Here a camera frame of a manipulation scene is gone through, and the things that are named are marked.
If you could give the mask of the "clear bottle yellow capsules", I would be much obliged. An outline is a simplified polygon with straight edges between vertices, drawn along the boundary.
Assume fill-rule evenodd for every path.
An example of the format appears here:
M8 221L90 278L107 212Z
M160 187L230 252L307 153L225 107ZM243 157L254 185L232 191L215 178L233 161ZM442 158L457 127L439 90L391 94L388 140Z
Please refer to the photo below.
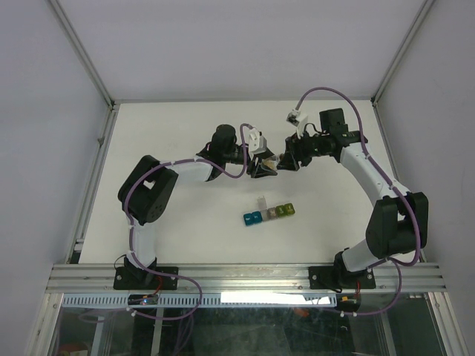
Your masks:
M264 159L261 165L265 167L266 169L277 171L280 161L281 161L281 158L279 156L271 156Z

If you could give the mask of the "weekly pill organizer strip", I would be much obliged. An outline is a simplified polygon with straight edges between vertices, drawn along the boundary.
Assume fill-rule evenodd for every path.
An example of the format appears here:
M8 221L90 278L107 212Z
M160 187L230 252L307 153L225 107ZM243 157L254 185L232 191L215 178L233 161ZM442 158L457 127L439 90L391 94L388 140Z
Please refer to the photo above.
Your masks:
M295 215L294 205L290 202L269 207L264 196L257 198L258 210L243 214L245 226L257 225Z

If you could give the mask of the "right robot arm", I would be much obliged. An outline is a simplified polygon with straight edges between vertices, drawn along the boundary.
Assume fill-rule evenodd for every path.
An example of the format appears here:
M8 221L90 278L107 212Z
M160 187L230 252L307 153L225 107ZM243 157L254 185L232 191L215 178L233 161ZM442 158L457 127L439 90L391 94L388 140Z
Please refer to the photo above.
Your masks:
M312 159L331 156L345 167L368 196L373 211L363 240L338 252L332 266L309 269L312 289L340 292L357 286L373 288L369 268L397 254L412 252L417 261L428 238L428 198L390 177L374 159L361 130L350 131L340 108L319 114L321 130L307 132L308 116L294 109L287 122L296 132L285 140L278 169L297 171Z

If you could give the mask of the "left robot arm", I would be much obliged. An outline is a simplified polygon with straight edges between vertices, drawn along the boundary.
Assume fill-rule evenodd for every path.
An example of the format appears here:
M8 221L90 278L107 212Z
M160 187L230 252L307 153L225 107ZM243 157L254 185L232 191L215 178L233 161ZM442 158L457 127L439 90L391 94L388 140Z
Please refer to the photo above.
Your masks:
M233 126L218 125L210 142L192 158L161 162L143 156L118 192L118 200L128 221L129 250L123 265L116 269L114 287L125 289L173 290L177 287L176 267L157 265L155 245L157 221L168 205L173 190L180 185L211 182L221 174L238 179L274 176L280 157L271 152L263 134L249 126L245 133Z

